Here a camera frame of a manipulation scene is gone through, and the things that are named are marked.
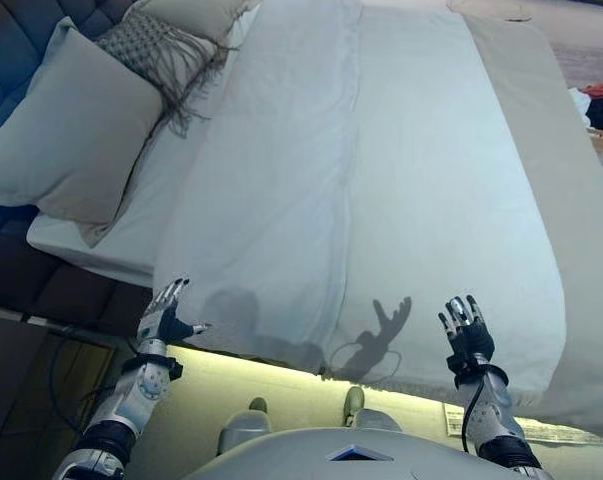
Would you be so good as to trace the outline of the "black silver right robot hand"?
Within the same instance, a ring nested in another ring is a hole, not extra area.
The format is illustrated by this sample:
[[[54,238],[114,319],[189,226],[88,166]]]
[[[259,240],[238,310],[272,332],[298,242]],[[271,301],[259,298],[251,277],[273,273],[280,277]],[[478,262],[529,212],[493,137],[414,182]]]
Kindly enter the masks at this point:
[[[492,359],[494,341],[472,295],[450,299],[445,303],[445,312],[440,312],[438,318],[455,354],[479,356],[486,361]]]

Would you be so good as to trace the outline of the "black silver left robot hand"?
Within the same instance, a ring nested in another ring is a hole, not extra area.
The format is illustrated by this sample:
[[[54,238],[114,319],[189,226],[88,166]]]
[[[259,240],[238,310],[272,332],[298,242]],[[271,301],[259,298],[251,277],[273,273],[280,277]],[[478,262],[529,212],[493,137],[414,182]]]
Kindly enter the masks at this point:
[[[137,328],[139,346],[158,340],[175,345],[201,335],[211,328],[209,323],[186,323],[177,316],[181,295],[190,284],[189,278],[177,278],[156,291],[140,317]]]

